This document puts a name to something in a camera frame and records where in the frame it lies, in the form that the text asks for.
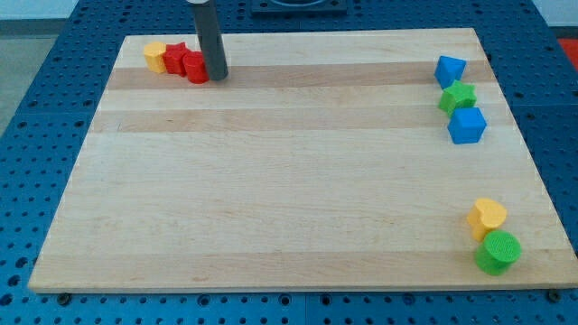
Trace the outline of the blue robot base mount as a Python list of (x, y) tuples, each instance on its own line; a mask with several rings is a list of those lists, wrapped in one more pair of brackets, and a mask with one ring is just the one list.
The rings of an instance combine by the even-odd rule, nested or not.
[(253, 16), (270, 14), (345, 14), (347, 0), (251, 0)]

